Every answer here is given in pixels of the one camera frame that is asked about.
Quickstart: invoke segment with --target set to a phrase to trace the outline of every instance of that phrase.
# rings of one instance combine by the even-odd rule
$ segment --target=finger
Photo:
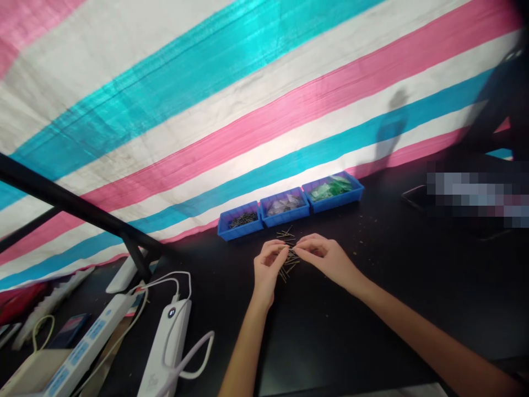
[[[269,245],[265,248],[263,248],[263,252],[259,255],[259,262],[264,264],[266,258],[268,258],[270,255],[278,253],[280,250],[286,248],[287,246],[285,244],[274,244]]]
[[[274,245],[274,244],[283,244],[283,245],[284,245],[285,242],[282,241],[282,240],[277,240],[277,239],[276,239],[276,240],[270,240],[270,241],[267,241],[267,242],[265,242],[265,243],[263,244],[263,248],[261,249],[261,252],[263,252],[264,249],[265,249],[266,247],[268,247],[268,246],[270,246],[270,245]]]
[[[301,237],[298,241],[298,244],[299,243],[302,243],[304,241],[307,241],[307,240],[310,240],[310,239],[319,239],[319,240],[327,240],[325,237],[323,237],[322,235],[319,235],[317,233],[312,233],[312,234],[309,234],[309,235],[306,235],[304,237]]]
[[[308,239],[303,242],[296,244],[296,248],[302,248],[307,251],[319,250],[320,252],[326,254],[330,249],[330,243],[327,239]]]
[[[319,256],[316,256],[314,254],[311,254],[308,251],[305,251],[302,248],[294,247],[294,252],[304,261],[313,264],[318,269],[322,265],[323,258],[320,258]]]
[[[273,270],[276,274],[279,273],[279,269],[281,269],[281,266],[285,263],[288,256],[288,249],[283,249],[281,252],[277,255],[276,260],[274,260],[274,263],[272,266],[270,266],[271,270]]]

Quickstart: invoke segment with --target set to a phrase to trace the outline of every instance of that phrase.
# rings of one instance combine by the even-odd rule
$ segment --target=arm
[[[277,274],[288,255],[281,240],[266,242],[253,261],[255,284],[250,305],[231,354],[219,397],[251,397],[266,315],[274,301]]]
[[[336,241],[312,234],[294,250],[371,308],[460,397],[522,395],[520,383],[368,280]]]

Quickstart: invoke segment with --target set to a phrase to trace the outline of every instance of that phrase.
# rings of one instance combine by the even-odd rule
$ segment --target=blue plastic tray
[[[303,185],[303,191],[305,192],[305,195],[310,203],[310,206],[314,210],[314,212],[330,210],[331,208],[339,207],[341,205],[344,205],[344,204],[347,204],[353,201],[359,201],[361,199],[362,192],[364,191],[365,188],[358,181],[358,179],[349,175],[345,171],[342,171],[335,175],[346,178],[349,182],[351,182],[351,185],[353,186],[352,191],[342,193],[338,196],[329,197],[328,199],[325,198],[323,200],[313,202],[312,198],[310,197],[310,192],[314,190],[315,188],[317,188],[318,186],[332,181],[331,177],[326,176],[325,178],[318,179],[314,182]]]
[[[272,204],[272,202],[275,200],[282,200],[282,199],[287,198],[287,194],[291,194],[293,196],[297,196],[301,198],[303,200],[304,205],[294,210],[286,211],[286,212],[283,212],[277,215],[272,215],[272,216],[266,215],[268,208]],[[278,193],[276,195],[261,199],[261,217],[263,221],[265,222],[266,226],[268,227],[276,226],[282,223],[291,222],[295,219],[309,216],[309,214],[310,214],[309,202],[307,201],[305,194],[302,192],[302,190],[299,187],[295,187],[294,189],[287,190],[285,192]]]
[[[257,212],[258,219],[251,223],[247,223],[246,225],[237,226],[236,228],[230,229],[230,222],[235,218],[240,217],[245,212]],[[261,219],[261,211],[259,210],[259,204],[257,204],[257,201],[254,201],[220,214],[217,234],[224,240],[229,241],[236,239],[237,237],[242,237],[258,230],[262,230],[264,228],[265,227],[263,226],[263,221]]]

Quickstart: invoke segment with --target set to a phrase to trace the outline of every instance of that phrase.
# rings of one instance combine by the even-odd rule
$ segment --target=hand
[[[255,284],[253,285],[252,301],[262,305],[266,310],[274,302],[279,269],[287,260],[288,246],[281,240],[271,240],[263,244],[261,253],[253,260]]]
[[[335,240],[328,240],[316,233],[310,234],[298,241],[294,251],[355,296],[361,294],[370,283]]]

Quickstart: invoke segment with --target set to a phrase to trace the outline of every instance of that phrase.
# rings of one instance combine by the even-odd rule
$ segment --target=striped tarp
[[[453,144],[520,28],[508,0],[7,0],[0,150],[170,242]],[[0,235],[49,208],[0,187]],[[0,255],[0,289],[126,252],[61,213]]]

